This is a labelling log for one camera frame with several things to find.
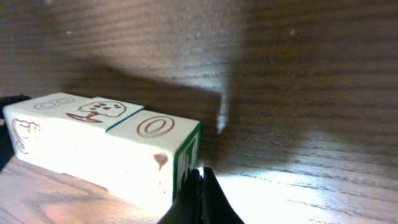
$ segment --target block top face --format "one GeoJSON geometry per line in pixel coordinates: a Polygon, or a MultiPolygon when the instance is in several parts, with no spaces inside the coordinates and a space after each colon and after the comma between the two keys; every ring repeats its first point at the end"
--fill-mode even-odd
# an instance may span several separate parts
{"type": "Polygon", "coordinates": [[[55,117],[61,118],[63,121],[58,122],[63,124],[79,125],[77,127],[105,133],[142,109],[144,107],[141,105],[96,97],[69,106],[55,117]]]}
{"type": "Polygon", "coordinates": [[[6,106],[4,111],[18,110],[26,111],[32,114],[39,114],[42,116],[51,116],[59,113],[65,108],[73,105],[79,105],[86,101],[87,98],[81,96],[74,96],[66,93],[54,93],[47,96],[34,98],[31,100],[14,103],[6,106]]]}
{"type": "Polygon", "coordinates": [[[122,138],[160,148],[174,155],[199,121],[142,110],[109,130],[107,138],[122,138]]]}

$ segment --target green block side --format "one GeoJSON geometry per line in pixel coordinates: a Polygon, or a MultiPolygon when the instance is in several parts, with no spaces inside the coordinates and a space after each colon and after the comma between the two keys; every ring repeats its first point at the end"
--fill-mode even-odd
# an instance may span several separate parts
{"type": "MultiPolygon", "coordinates": [[[[180,148],[177,150],[177,152],[174,155],[174,174],[173,174],[173,201],[175,197],[177,196],[177,192],[180,189],[180,186],[177,185],[178,182],[178,157],[181,155],[181,153],[186,150],[186,155],[188,155],[188,172],[198,165],[198,156],[199,156],[199,142],[200,142],[200,128],[201,124],[198,123],[195,129],[190,133],[190,135],[186,138],[184,143],[180,146],[180,148]],[[196,140],[193,140],[193,138],[198,134],[198,137],[196,140]],[[193,148],[197,145],[197,153],[196,153],[196,159],[195,161],[192,161],[192,151],[193,148]]],[[[187,178],[187,174],[183,173],[181,177],[182,183],[185,182],[185,179],[187,178]]]]}

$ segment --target block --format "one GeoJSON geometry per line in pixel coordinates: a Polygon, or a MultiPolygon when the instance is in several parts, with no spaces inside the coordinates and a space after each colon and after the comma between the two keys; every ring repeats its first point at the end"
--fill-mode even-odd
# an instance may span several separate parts
{"type": "Polygon", "coordinates": [[[57,148],[65,161],[63,172],[102,187],[110,181],[103,161],[109,160],[105,132],[122,123],[144,107],[131,103],[92,98],[67,107],[52,119],[56,130],[50,139],[63,144],[57,148]]]}
{"type": "Polygon", "coordinates": [[[53,131],[49,118],[85,100],[87,98],[54,93],[5,106],[3,112],[16,156],[31,164],[61,172],[56,151],[45,147],[46,144],[53,144],[52,148],[55,148],[59,143],[49,142],[51,140],[46,137],[53,131]]]}
{"type": "Polygon", "coordinates": [[[199,121],[144,110],[105,136],[109,193],[143,208],[166,211],[197,166],[199,121]]]}

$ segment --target table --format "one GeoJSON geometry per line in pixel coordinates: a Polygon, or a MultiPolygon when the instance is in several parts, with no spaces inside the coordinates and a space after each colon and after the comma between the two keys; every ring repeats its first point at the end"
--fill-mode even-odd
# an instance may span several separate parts
{"type": "MultiPolygon", "coordinates": [[[[198,119],[246,223],[398,222],[396,1],[2,3],[1,95],[62,91],[198,119]]],[[[13,158],[0,223],[156,223],[13,158]]]]}

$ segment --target blue stripe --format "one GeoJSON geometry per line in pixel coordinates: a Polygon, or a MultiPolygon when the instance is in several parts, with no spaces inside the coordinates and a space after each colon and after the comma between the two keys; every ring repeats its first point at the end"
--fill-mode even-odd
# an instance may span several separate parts
{"type": "Polygon", "coordinates": [[[107,130],[106,130],[105,132],[107,132],[107,131],[109,131],[110,129],[116,127],[118,124],[120,124],[120,123],[122,123],[123,121],[129,119],[131,116],[133,116],[134,114],[136,114],[136,113],[138,113],[138,112],[140,112],[140,111],[142,111],[142,110],[144,110],[144,109],[145,109],[145,106],[143,106],[141,109],[137,110],[136,112],[132,113],[130,116],[128,116],[128,117],[126,117],[126,118],[124,118],[124,119],[118,121],[118,122],[115,123],[114,125],[108,127],[107,130]]]}

